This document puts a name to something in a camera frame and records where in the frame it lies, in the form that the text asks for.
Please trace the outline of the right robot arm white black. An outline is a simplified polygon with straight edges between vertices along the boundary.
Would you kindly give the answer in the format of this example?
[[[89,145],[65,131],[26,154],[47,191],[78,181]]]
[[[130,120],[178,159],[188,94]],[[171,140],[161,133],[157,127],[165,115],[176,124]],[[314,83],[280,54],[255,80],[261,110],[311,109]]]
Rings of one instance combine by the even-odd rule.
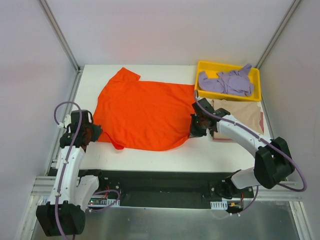
[[[288,160],[290,151],[282,138],[271,139],[238,121],[229,111],[214,108],[202,98],[192,104],[189,136],[198,138],[207,135],[207,130],[222,133],[238,143],[254,157],[254,166],[238,170],[225,184],[225,192],[237,197],[244,188],[263,186],[272,189],[295,171]]]

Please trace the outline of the orange t shirt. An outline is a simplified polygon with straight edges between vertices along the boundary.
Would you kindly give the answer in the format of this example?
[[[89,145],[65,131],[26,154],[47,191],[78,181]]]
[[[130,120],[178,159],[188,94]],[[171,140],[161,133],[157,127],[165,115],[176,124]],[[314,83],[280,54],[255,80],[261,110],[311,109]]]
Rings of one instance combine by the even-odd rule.
[[[194,86],[141,81],[140,75],[121,68],[97,98],[94,123],[98,141],[124,148],[167,151],[184,144],[194,113]]]

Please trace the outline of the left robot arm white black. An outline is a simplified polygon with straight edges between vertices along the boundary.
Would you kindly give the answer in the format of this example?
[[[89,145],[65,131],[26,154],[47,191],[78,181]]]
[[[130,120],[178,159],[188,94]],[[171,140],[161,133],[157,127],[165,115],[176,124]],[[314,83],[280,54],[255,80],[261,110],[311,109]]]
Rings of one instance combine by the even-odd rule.
[[[97,174],[79,177],[87,146],[102,133],[88,110],[74,110],[66,116],[65,133],[59,140],[59,166],[53,189],[36,217],[48,237],[80,235],[85,227],[85,211],[93,194],[105,191],[106,183]]]

